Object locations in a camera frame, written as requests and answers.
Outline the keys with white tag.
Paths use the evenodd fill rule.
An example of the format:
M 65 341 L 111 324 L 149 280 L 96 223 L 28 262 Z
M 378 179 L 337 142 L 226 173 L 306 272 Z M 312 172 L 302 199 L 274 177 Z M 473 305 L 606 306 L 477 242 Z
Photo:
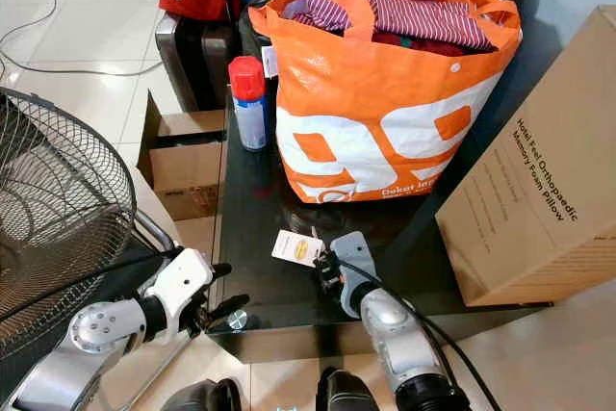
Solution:
M 321 239 L 300 235 L 298 232 L 280 230 L 274 240 L 271 256 L 276 260 L 299 263 L 312 269 L 324 251 Z

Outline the black robot left leg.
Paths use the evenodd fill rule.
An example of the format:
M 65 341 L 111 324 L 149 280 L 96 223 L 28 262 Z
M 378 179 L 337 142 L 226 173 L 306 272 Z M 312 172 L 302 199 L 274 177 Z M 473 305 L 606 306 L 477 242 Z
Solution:
M 173 393 L 160 411 L 243 411 L 241 390 L 230 377 L 202 380 Z

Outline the black robot leg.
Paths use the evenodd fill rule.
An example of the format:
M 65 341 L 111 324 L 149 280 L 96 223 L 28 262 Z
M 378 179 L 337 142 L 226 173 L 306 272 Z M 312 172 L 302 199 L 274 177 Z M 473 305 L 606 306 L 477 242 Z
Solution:
M 202 380 L 173 393 L 160 411 L 243 411 L 241 390 L 230 377 Z
M 321 373 L 316 393 L 316 411 L 381 411 L 361 377 L 339 368 Z

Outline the small open cardboard box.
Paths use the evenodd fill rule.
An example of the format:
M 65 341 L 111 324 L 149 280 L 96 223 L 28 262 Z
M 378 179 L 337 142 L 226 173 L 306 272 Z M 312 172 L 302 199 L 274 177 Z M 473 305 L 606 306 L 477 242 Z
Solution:
M 218 214 L 225 139 L 225 111 L 163 115 L 148 94 L 137 169 L 171 220 Z

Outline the black robot right leg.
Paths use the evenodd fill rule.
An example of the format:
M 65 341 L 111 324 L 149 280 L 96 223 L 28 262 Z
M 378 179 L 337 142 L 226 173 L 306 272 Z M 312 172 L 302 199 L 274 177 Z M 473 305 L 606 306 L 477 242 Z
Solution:
M 361 377 L 339 368 L 321 373 L 316 393 L 316 411 L 381 411 Z

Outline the orange white shopping bag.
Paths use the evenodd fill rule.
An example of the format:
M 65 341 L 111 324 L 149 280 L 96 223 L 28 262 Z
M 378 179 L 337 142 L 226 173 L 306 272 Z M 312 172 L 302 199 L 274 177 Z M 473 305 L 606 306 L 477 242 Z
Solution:
M 441 64 L 371 63 L 356 53 L 322 51 L 312 25 L 283 11 L 295 0 L 250 8 L 256 33 L 271 41 L 278 71 L 274 141 L 292 191 L 304 203 L 371 201 L 425 194 L 448 165 L 511 60 L 447 59 Z M 348 45 L 371 42 L 367 0 L 343 8 Z M 510 0 L 434 0 L 467 6 L 497 49 L 521 42 L 519 7 Z

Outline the red capped spray can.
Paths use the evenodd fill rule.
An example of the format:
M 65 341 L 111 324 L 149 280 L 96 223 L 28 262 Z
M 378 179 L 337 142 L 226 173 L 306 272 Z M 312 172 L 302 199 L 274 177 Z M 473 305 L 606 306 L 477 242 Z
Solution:
M 268 137 L 263 64 L 255 56 L 237 56 L 228 65 L 228 77 L 241 144 L 246 150 L 264 150 Z

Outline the metal grille floor fan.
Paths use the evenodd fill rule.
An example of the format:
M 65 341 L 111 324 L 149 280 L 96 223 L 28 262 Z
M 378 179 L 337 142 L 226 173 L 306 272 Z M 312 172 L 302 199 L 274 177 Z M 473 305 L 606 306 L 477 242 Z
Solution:
M 128 244 L 135 191 L 97 131 L 35 95 L 1 90 L 1 358 L 39 335 L 49 310 L 74 304 L 79 276 Z

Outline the dark hard suitcase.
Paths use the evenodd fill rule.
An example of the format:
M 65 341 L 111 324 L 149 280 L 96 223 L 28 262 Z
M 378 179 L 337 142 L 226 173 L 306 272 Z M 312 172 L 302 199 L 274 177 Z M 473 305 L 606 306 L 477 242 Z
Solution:
M 239 53 L 232 24 L 163 12 L 155 25 L 154 44 L 182 111 L 227 107 L 227 65 Z

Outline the tall printed cardboard box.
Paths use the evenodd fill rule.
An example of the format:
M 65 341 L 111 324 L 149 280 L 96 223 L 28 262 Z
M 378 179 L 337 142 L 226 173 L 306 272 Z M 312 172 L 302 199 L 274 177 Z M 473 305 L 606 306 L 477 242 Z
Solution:
M 470 306 L 616 278 L 616 5 L 582 23 L 436 221 Z

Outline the red white striped clothes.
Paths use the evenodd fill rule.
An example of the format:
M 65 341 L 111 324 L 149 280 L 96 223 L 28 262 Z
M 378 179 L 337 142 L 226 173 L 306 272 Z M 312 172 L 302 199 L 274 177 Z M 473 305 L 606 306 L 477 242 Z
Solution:
M 367 0 L 375 30 L 372 41 L 457 58 L 496 49 L 467 15 L 467 6 L 434 0 Z M 341 36 L 350 28 L 342 7 L 331 0 L 295 0 L 285 18 Z

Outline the black seat chrome frame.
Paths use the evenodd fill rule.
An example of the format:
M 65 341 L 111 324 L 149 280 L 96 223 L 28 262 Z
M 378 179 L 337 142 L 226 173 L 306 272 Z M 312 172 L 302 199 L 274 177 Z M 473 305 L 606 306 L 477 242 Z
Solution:
M 1 411 L 83 411 L 123 355 L 171 335 L 179 323 L 167 324 L 162 304 L 144 292 L 184 248 L 140 212 L 119 260 L 67 283 L 83 296 L 49 310 L 40 333 L 5 355 L 14 385 Z

